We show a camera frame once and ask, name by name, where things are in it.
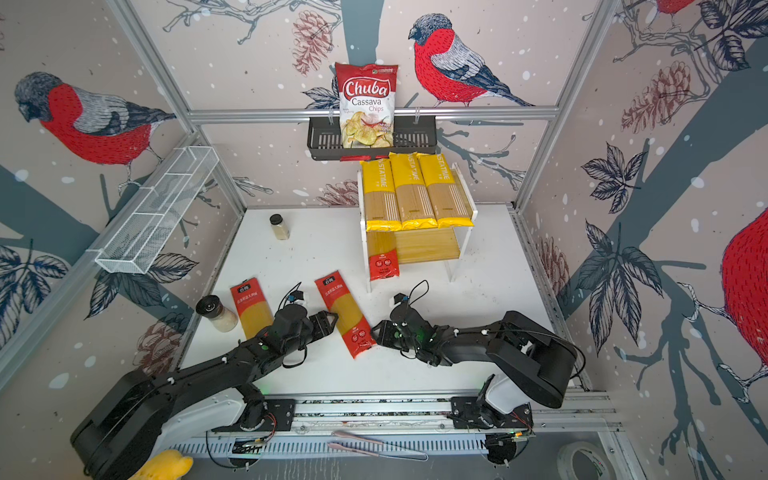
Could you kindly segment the red pasta bag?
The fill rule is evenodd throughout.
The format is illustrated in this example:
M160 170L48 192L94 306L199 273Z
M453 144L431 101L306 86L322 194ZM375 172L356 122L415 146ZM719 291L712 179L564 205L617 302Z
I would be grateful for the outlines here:
M340 272L319 278L315 284L327 309L338 316L336 327L350 355L356 358L375 346L371 327Z
M393 232L366 233L369 276L371 281L400 275L396 237Z
M231 287L230 292L247 340L273 324L272 311L255 277Z

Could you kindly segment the yellow spaghetti bag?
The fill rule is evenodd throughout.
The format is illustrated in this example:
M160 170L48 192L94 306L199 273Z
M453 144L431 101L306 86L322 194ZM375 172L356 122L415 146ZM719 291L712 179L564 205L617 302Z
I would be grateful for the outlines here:
M366 230L400 231L402 222L391 162L388 159L371 160L361 166Z
M471 212L443 154L417 155L439 228L472 227Z
M437 220L416 156L391 153L389 161L402 229L436 228Z

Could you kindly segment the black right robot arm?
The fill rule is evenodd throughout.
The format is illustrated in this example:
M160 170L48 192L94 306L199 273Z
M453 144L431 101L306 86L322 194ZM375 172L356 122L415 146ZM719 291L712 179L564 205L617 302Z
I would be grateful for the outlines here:
M495 364L531 400L552 409L564 401L580 350L518 311L489 325L433 326L407 303L372 328L380 345L433 367L462 362Z

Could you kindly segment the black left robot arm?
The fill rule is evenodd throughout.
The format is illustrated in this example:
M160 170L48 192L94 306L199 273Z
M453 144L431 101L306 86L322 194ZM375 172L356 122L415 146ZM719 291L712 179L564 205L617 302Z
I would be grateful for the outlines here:
M149 460L172 417L224 390L234 388L247 402L260 402L254 382L282 367L286 356L331 335L338 318L289 304L271 326L217 358L160 375L126 373L70 437L83 473L93 479L129 478Z

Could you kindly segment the small spice jar black lid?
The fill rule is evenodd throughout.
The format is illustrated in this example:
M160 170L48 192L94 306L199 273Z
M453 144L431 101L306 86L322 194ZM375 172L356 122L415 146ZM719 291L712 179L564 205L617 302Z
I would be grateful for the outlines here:
M290 238L290 232L281 214L272 214L269 217L269 222L273 233L278 240L288 240Z

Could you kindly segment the large spice jar black lid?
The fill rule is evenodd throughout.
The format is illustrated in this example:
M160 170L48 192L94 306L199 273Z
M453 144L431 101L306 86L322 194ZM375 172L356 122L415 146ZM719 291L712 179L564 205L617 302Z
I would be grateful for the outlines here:
M197 302L195 310L198 315L207 318L213 327L222 333L233 330L239 322L237 315L226 308L217 295L206 295L201 298Z

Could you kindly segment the yellow plush toy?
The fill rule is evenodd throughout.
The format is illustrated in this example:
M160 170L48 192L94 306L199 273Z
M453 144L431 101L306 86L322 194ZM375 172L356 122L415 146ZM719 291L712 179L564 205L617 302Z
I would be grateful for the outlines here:
M178 450L166 450L149 459L130 480L178 480L185 476L194 459Z

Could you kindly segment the Chuba cassava chips bag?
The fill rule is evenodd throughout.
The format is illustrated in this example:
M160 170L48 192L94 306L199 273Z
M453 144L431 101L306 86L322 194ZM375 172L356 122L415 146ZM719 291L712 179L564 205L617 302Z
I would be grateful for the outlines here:
M344 148L394 146L397 65L335 64Z

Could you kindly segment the white tape roll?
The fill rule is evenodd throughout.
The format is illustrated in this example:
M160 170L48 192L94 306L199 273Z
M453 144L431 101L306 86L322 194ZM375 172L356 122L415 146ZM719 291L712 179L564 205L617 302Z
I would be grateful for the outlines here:
M560 448L557 471L561 479L613 479L609 462L602 450L592 443L578 441Z

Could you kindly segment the white frame wooden shelf rack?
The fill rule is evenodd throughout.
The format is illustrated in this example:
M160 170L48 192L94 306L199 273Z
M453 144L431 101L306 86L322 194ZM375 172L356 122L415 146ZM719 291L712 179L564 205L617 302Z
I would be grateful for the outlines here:
M358 200L360 211L360 233L362 239L364 285L367 294L374 290L370 279L371 269L368 260L367 222L365 218L365 201L363 193L362 171L357 172ZM395 246L398 248L400 268L405 266L442 263L447 272L448 282L453 283L459 278L459 269L465 257L469 239L474 226L434 228L392 232Z

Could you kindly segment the metal base rail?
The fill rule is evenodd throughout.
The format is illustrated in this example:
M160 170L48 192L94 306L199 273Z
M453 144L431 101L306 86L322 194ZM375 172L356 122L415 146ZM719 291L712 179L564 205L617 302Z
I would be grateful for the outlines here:
M242 467L257 460L363 456L330 450L326 443L334 431L391 442L432 457L485 454L543 433L593 432L604 437L621 428L602 394L574 394L560 410L523 404L506 415L481 406L473 393L454 397L309 396L270 404L278 427L266 424L257 432L200 433L174 447L194 458L231 461Z

